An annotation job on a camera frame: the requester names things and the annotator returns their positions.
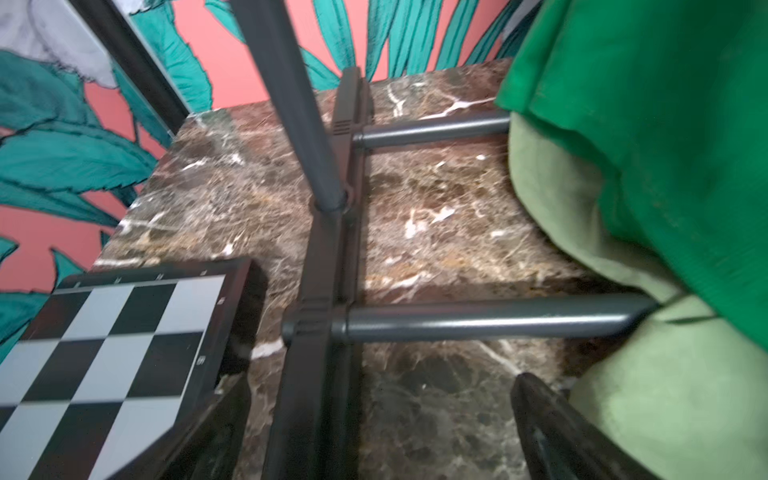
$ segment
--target tropical wall mural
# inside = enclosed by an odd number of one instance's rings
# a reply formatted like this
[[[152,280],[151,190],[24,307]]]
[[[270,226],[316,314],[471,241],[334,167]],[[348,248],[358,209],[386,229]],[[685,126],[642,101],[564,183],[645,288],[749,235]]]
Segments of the tropical wall mural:
[[[113,0],[192,111],[267,99],[226,0]],[[286,0],[313,87],[513,56],[541,0]],[[89,268],[169,132],[67,0],[0,2],[0,360]]]

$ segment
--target green cloth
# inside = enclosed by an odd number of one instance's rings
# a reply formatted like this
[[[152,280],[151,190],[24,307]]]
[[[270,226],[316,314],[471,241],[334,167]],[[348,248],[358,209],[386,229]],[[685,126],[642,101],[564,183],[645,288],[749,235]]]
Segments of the green cloth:
[[[497,103],[600,169],[602,221],[768,348],[768,2],[547,0]]]
[[[651,252],[606,230],[603,178],[513,113],[515,193],[566,253],[663,306],[578,380],[571,404],[666,480],[758,480],[768,472],[768,353],[689,294]]]

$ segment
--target painted leaf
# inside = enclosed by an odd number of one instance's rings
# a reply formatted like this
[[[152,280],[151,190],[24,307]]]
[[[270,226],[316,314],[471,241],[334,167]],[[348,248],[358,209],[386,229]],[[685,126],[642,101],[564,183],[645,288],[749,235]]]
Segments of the painted leaf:
[[[222,24],[235,38],[241,42],[245,42],[243,34],[240,32],[240,27],[235,21],[235,16],[232,13],[232,8],[229,2],[223,0],[206,0],[205,8],[211,12],[216,20]],[[339,86],[339,76],[330,68],[326,67],[315,55],[312,55],[304,48],[301,49],[301,55],[304,59],[304,65],[306,66],[306,73],[310,77],[312,82],[312,88],[316,90],[329,90]]]
[[[518,26],[515,28],[515,30],[509,34],[507,38],[504,39],[504,42],[502,43],[502,47],[499,49],[498,53],[496,54],[496,58],[507,58],[507,57],[514,57],[518,54],[518,50],[520,50],[520,46],[523,43],[523,40],[525,39],[525,35],[528,33],[528,30],[531,28],[531,25],[533,25],[533,21],[536,19],[536,14],[538,14],[539,9],[541,8],[541,3],[536,5],[526,16],[523,18]]]
[[[210,81],[189,45],[179,36],[170,2],[152,5],[145,12],[131,15],[136,29],[149,44],[157,60],[192,111],[210,110],[213,105]],[[136,120],[158,143],[168,148],[173,140],[168,127],[144,100],[123,70],[113,63],[115,81]]]
[[[437,21],[440,18],[442,0],[423,0],[413,32],[413,42],[408,55],[406,73],[417,74],[427,71],[432,47],[435,45]]]
[[[101,249],[103,250],[104,247],[106,247],[107,243],[109,242],[110,234],[102,230],[101,232],[98,233],[98,236],[99,236],[99,239],[101,240]]]
[[[0,362],[47,299],[44,293],[0,292]]]
[[[339,76],[326,67],[315,55],[304,48],[301,49],[306,73],[310,77],[312,88],[315,90],[331,90],[339,86]]]
[[[0,310],[2,310],[2,308],[2,300],[0,300]],[[0,363],[2,363],[3,359],[8,356],[8,352],[10,352],[16,342],[18,342],[18,339],[24,335],[26,329],[27,323],[23,323],[22,326],[12,333],[6,341],[0,343]]]
[[[43,192],[0,180],[0,205],[37,210],[57,217],[116,227],[118,219],[70,191]]]
[[[482,34],[477,45],[472,49],[472,53],[469,54],[465,65],[474,65],[484,62],[488,58],[488,54],[491,53],[494,43],[498,39],[498,36],[502,33],[504,25],[507,25],[507,21],[512,17],[512,12],[520,5],[521,0],[510,0],[507,5],[504,6],[498,16],[494,19],[485,33]]]
[[[53,253],[53,261],[56,266],[56,285],[70,275],[78,275],[85,271],[62,252],[51,248],[51,253]]]
[[[190,46],[179,36],[174,24],[174,9],[170,2],[146,12],[135,13],[130,19],[165,67],[192,111],[210,110],[213,100],[208,75]]]
[[[100,127],[52,121],[6,137],[0,179],[47,192],[106,190],[144,181],[156,160]]]
[[[111,193],[117,198],[126,208],[130,207],[134,200],[136,200],[136,190],[133,185],[127,187],[113,188]]]
[[[14,242],[13,240],[0,237],[0,263],[2,263],[2,261],[5,260],[8,255],[14,253],[17,248],[18,243]]]
[[[472,16],[478,6],[478,0],[459,0],[456,10],[453,11],[451,22],[448,23],[448,29],[445,31],[445,37],[442,39],[440,47],[440,56],[437,57],[435,70],[451,68],[458,65],[458,57],[462,53],[464,37],[469,30],[469,24],[472,22]]]
[[[392,20],[395,19],[395,10],[398,0],[369,0],[368,2],[368,47],[366,49],[366,78],[373,79],[389,30],[392,28]]]
[[[128,80],[128,77],[123,73],[123,70],[118,67],[114,62],[112,63],[112,72],[114,73],[114,79],[118,83],[118,88],[123,94],[123,98],[131,107],[131,113],[134,115],[134,119],[138,121],[144,129],[163,147],[170,147],[173,137],[170,135],[168,127],[165,123],[154,113],[152,107],[149,106],[144,97],[139,93],[134,84]]]
[[[0,51],[0,71],[0,127],[22,130],[52,119],[98,125],[76,74],[57,74],[9,51]]]
[[[314,0],[314,5],[320,32],[336,66],[342,71],[354,67],[355,45],[344,0]]]
[[[389,29],[389,76],[400,77],[406,71],[416,23],[423,0],[399,0]]]

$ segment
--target marble surface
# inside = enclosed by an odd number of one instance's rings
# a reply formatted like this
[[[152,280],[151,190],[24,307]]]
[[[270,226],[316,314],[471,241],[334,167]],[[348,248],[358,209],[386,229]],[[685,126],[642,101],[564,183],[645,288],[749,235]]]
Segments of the marble surface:
[[[493,108],[508,61],[376,83],[377,124]],[[334,92],[317,96],[330,120]],[[504,135],[369,155],[365,302],[507,299],[620,288],[560,253],[508,179]],[[309,191],[269,102],[187,120],[95,268],[249,255],[270,277],[234,478],[260,478],[310,228]],[[567,389],[615,342],[509,339],[364,350],[360,478],[527,478],[509,391]]]

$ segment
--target metal rod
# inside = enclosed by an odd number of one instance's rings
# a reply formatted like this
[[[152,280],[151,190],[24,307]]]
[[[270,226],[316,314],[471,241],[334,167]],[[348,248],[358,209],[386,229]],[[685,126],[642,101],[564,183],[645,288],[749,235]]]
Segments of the metal rod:
[[[386,125],[368,125],[362,129],[356,140],[366,148],[379,148],[505,134],[508,131],[509,112],[493,110]]]
[[[338,210],[346,193],[283,0],[231,0],[230,5],[317,208]]]
[[[653,299],[636,293],[361,306],[349,311],[345,341],[609,336],[629,328],[655,306]]]
[[[69,2],[166,128],[176,134],[190,113],[187,104],[114,3]]]

